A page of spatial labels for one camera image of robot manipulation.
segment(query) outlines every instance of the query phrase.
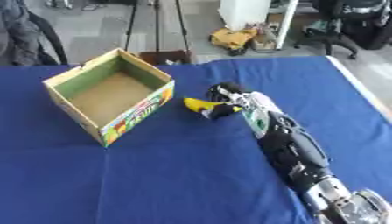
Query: colorful label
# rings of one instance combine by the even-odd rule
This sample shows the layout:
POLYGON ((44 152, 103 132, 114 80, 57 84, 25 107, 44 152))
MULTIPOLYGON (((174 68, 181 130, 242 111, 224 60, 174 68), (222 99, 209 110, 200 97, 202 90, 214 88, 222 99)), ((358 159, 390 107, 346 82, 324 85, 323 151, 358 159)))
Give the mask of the colorful label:
POLYGON ((173 89, 174 80, 150 94, 146 99, 103 127, 101 136, 105 146, 112 144, 122 134, 131 130, 157 108, 167 103, 172 98, 173 89))

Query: blue tablecloth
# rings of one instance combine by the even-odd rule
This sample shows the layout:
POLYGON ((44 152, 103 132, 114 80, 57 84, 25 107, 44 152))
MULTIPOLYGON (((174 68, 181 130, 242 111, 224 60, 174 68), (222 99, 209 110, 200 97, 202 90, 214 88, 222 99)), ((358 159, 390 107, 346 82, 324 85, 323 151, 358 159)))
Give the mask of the blue tablecloth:
POLYGON ((351 190, 392 200, 392 126, 326 58, 163 67, 175 98, 109 150, 40 83, 67 69, 0 68, 0 223, 310 223, 240 115, 212 122, 183 107, 221 81, 269 95, 351 190))

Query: tripod leg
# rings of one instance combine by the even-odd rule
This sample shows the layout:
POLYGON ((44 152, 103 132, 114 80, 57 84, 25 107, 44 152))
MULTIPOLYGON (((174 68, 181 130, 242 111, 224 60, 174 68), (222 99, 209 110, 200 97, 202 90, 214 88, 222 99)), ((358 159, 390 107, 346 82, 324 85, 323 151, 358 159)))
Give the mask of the tripod leg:
POLYGON ((332 45, 331 41, 325 40, 323 42, 323 44, 325 46, 325 54, 327 56, 332 56, 333 55, 333 45, 332 45))
POLYGON ((343 48, 346 48, 348 51, 351 52, 351 55, 350 55, 349 59, 351 59, 351 60, 355 60, 356 59, 357 54, 358 54, 358 50, 354 46, 349 45, 348 43, 345 43, 345 42, 342 42, 342 41, 333 41, 332 44, 336 45, 336 46, 341 46, 343 48))
POLYGON ((160 1, 155 0, 154 2, 154 9, 155 9, 155 54, 157 57, 156 63, 157 65, 164 64, 163 61, 161 61, 161 55, 160 55, 160 39, 159 39, 159 10, 160 10, 160 1))
POLYGON ((178 13, 179 24, 181 26, 182 36, 184 38, 186 54, 188 55, 188 57, 190 57, 191 53, 189 51, 189 43, 188 43, 188 39, 186 37, 188 35, 188 31, 186 30, 186 26, 185 26, 185 23, 184 23, 184 18, 182 16, 183 14, 182 14, 181 5, 179 3, 179 0, 176 0, 176 6, 177 6, 177 13, 178 13))
POLYGON ((132 13, 130 14, 128 30, 126 32, 127 41, 125 42, 125 47, 124 47, 126 52, 128 51, 128 48, 130 46, 130 36, 132 35, 132 29, 135 23, 135 15, 137 14, 137 5, 138 5, 138 0, 135 0, 135 5, 133 6, 132 13))

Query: open cardboard tray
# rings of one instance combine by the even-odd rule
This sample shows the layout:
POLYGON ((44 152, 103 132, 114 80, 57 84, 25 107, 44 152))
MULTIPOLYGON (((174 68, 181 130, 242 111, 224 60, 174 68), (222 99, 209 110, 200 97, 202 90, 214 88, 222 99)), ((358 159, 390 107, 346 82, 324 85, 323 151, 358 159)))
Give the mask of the open cardboard tray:
POLYGON ((44 84, 54 102, 105 147, 168 102, 174 89, 171 76, 121 49, 44 84))

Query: gray carpet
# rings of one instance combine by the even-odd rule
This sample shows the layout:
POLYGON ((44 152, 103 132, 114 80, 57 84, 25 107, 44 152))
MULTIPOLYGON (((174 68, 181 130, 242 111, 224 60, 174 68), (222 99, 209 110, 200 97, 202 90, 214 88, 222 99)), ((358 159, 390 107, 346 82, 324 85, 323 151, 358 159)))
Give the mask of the gray carpet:
MULTIPOLYGON (((61 36, 67 56, 72 63, 90 60, 108 50, 123 47, 125 32, 132 7, 107 5, 94 11, 82 11, 84 0, 73 0, 75 8, 53 9, 44 4, 44 0, 25 0, 30 9, 48 19, 61 36)), ((140 1, 136 15, 134 35, 129 51, 140 53, 152 51, 155 47, 154 13, 147 0, 140 1)), ((193 53, 194 63, 211 60, 232 59, 227 53, 207 42, 207 36, 223 26, 217 13, 219 0, 182 0, 186 27, 193 53)), ((180 35, 179 21, 173 0, 162 1, 161 42, 164 50, 184 49, 180 35)), ((286 57, 321 55, 319 45, 293 49, 288 39, 282 51, 274 53, 256 53, 248 51, 241 58, 286 57)), ((362 83, 375 93, 392 109, 392 48, 386 46, 379 51, 360 51, 356 61, 347 59, 348 52, 335 47, 334 57, 340 60, 362 83)))

